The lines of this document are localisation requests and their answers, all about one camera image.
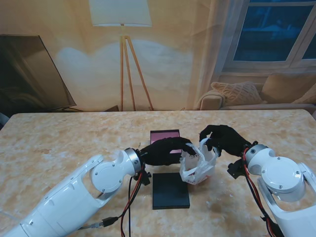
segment white lamp shade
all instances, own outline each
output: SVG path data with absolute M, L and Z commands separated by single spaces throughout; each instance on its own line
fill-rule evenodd
M 147 0 L 89 0 L 94 26 L 152 26 Z

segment table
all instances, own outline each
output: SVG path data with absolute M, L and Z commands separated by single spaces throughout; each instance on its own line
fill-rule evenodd
M 258 140 L 276 155 L 304 162 L 316 172 L 316 121 L 303 110 L 18 114 L 0 131 L 0 235 L 18 223 L 13 217 L 23 219 L 46 192 L 91 156 L 103 154 L 106 160 L 114 160 L 118 150 L 142 148 L 149 144 L 150 130 L 179 129 L 197 145 L 198 133 L 208 124 L 232 126 L 248 141 Z M 235 160 L 223 152 L 213 177 L 189 185 L 190 209 L 152 210 L 152 185 L 142 186 L 131 209 L 133 236 L 267 235 L 245 179 L 235 180 L 226 172 Z M 179 165 L 147 166 L 147 170 L 178 172 Z M 128 180 L 126 176 L 119 193 L 89 224 L 121 214 Z M 93 195 L 98 194 L 88 177 L 85 183 Z M 311 204 L 304 198 L 283 203 L 282 208 Z M 120 236 L 119 221 L 71 236 Z

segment black box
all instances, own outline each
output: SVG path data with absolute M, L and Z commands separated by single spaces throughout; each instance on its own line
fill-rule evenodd
M 188 183 L 179 173 L 153 174 L 153 210 L 190 208 Z

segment red wire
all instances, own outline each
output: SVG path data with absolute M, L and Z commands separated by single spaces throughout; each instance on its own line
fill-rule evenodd
M 244 161 L 244 168 L 245 168 L 245 171 L 246 171 L 247 178 L 248 178 L 248 180 L 250 181 L 253 190 L 255 191 L 255 195 L 256 195 L 257 200 L 258 200 L 258 202 L 259 202 L 260 208 L 263 209 L 263 205 L 262 205 L 262 203 L 261 203 L 261 199 L 260 199 L 258 190 L 257 190 L 255 184 L 252 182 L 252 180 L 251 180 L 251 178 L 250 178 L 250 176 L 249 176 L 248 169 L 247 169 L 247 167 L 246 167 L 246 152 L 247 152 L 248 150 L 249 150 L 249 148 L 246 148 L 246 149 L 244 150 L 243 156 L 242 156 L 242 159 L 243 159 L 243 161 Z M 270 220 L 269 220 L 268 218 L 267 218 L 267 223 L 268 223 L 268 227 L 269 227 L 269 230 L 270 230 L 272 236 L 275 237 L 275 234 L 273 233 L 272 228 L 271 228 L 271 225 L 270 225 Z
M 135 185 L 135 187 L 134 187 L 134 190 L 133 190 L 133 192 L 132 192 L 132 194 L 131 194 L 131 196 L 130 196 L 130 198 L 129 198 L 129 200 L 128 200 L 128 202 L 127 202 L 127 204 L 126 204 L 126 206 L 125 206 L 123 212 L 125 212 L 125 211 L 127 210 L 128 204 L 129 204 L 129 202 L 131 201 L 132 197 L 134 196 L 134 193 L 135 193 L 135 191 L 136 191 L 136 189 L 137 189 L 137 187 L 138 187 L 138 184 L 139 184 L 139 182 L 140 182 L 140 180 L 141 180 L 141 178 L 142 178 L 142 175 L 143 175 L 143 173 L 140 173 L 140 175 L 139 175 L 139 177 L 138 177 L 138 180 L 137 180 L 137 183 L 136 183 L 136 185 Z M 124 216 L 122 216 L 121 219 L 120 219 L 120 224 L 121 224 L 121 226 L 123 226 L 123 219 L 124 219 Z M 120 235 L 121 235 L 121 237 L 123 237 L 122 229 L 120 230 Z

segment black glove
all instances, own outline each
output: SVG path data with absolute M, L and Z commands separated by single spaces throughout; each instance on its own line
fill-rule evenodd
M 183 137 L 169 137 L 155 141 L 151 145 L 140 151 L 141 158 L 149 165 L 170 165 L 180 162 L 180 155 L 170 154 L 172 150 L 182 149 L 190 155 L 195 155 L 195 151 L 186 145 L 191 143 L 189 139 Z
M 207 149 L 210 151 L 212 147 L 219 149 L 221 154 L 222 149 L 227 153 L 241 157 L 246 146 L 251 146 L 251 143 L 240 136 L 232 127 L 227 125 L 209 125 L 200 134 L 199 140 L 206 138 L 208 134 L 210 138 L 206 141 Z

